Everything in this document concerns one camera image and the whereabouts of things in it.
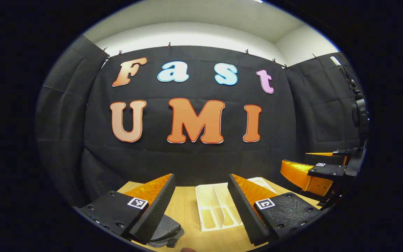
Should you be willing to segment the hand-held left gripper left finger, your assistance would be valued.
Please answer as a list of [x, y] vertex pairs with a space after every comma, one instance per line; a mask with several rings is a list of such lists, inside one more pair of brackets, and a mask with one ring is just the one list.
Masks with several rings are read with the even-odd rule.
[[77, 212], [124, 239], [146, 244], [163, 219], [175, 190], [175, 175], [167, 174], [121, 193], [109, 191]]

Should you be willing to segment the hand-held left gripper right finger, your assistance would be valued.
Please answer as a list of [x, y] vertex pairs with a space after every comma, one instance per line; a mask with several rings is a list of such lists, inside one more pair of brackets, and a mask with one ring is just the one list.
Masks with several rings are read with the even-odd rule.
[[323, 216], [295, 193], [277, 194], [235, 174], [227, 188], [253, 245], [286, 240]]

